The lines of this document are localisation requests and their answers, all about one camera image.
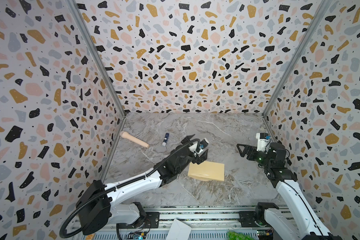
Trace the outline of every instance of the side wall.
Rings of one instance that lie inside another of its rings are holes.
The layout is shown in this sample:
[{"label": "side wall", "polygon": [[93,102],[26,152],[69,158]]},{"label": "side wall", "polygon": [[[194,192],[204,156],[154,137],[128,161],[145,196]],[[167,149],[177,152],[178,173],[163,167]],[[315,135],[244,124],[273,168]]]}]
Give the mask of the side wall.
[{"label": "side wall", "polygon": [[266,119],[324,223],[360,239],[360,1],[334,1]]},{"label": "side wall", "polygon": [[77,0],[126,112],[259,113],[319,0]]},{"label": "side wall", "polygon": [[64,1],[0,1],[0,239],[57,238],[102,173],[114,108]]}]

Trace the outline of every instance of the back wall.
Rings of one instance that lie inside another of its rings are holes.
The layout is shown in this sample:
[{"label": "back wall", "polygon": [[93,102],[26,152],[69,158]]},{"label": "back wall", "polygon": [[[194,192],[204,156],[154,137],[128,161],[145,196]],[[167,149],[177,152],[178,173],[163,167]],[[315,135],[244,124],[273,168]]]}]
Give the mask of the back wall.
[{"label": "back wall", "polygon": [[318,0],[79,0],[126,112],[259,113]]}]

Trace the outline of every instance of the blue glue stick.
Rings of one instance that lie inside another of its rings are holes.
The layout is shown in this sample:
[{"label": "blue glue stick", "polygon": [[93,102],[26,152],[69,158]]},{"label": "blue glue stick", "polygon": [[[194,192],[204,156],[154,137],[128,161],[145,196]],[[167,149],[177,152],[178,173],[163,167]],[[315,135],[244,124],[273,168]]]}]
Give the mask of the blue glue stick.
[{"label": "blue glue stick", "polygon": [[169,133],[167,132],[167,133],[165,134],[165,137],[164,137],[164,140],[163,140],[163,143],[162,143],[163,146],[167,145],[168,137],[169,137]]}]

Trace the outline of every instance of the bunch of grapes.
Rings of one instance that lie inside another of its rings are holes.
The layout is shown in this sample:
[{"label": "bunch of grapes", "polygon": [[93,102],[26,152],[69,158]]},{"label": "bunch of grapes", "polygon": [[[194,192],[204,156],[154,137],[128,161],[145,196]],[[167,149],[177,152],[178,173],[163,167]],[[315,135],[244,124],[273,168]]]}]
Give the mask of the bunch of grapes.
[{"label": "bunch of grapes", "polygon": [[227,236],[228,236],[228,240],[254,240],[253,238],[251,238],[248,235],[244,235],[242,233],[231,232],[231,231],[229,231],[227,233]]}]

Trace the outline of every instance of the robotic arm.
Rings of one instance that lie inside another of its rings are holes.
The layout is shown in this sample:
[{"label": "robotic arm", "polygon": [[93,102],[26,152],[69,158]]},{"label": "robotic arm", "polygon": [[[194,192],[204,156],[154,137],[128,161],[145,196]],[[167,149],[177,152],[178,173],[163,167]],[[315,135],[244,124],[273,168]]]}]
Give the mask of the robotic arm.
[{"label": "robotic arm", "polygon": [[[181,145],[153,168],[129,179],[104,185],[95,180],[76,203],[76,210],[65,220],[60,229],[61,238],[72,237],[82,231],[84,235],[95,233],[107,223],[126,223],[141,226],[147,214],[139,202],[121,204],[144,191],[162,187],[177,178],[190,162],[200,164],[208,157],[208,141],[187,136]],[[81,228],[67,233],[67,226],[79,216]]]},{"label": "robotic arm", "polygon": [[285,167],[286,152],[282,144],[271,142],[267,133],[257,133],[257,147],[238,144],[240,156],[247,155],[250,161],[258,162],[272,185],[283,197],[296,221],[295,228],[274,203],[259,202],[255,210],[255,222],[259,226],[271,225],[284,240],[341,240],[333,236],[331,231],[321,222],[312,207],[302,194],[297,177]]}]

